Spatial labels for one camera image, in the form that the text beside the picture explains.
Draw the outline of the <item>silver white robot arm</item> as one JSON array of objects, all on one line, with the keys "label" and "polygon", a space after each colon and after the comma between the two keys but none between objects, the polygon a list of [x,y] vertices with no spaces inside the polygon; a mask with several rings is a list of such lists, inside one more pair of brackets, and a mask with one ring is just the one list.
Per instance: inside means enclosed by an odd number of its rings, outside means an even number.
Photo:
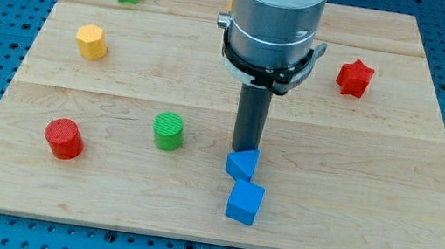
[{"label": "silver white robot arm", "polygon": [[221,13],[226,69],[244,85],[285,95],[312,72],[327,45],[311,46],[327,0],[232,0]]}]

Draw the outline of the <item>yellow block behind arm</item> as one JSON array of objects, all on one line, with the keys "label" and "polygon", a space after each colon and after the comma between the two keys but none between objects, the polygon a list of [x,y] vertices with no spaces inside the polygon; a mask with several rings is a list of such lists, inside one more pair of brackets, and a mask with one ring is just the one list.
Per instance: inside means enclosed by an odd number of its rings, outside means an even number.
[{"label": "yellow block behind arm", "polygon": [[226,6],[227,11],[231,11],[232,7],[233,7],[233,0],[228,0]]}]

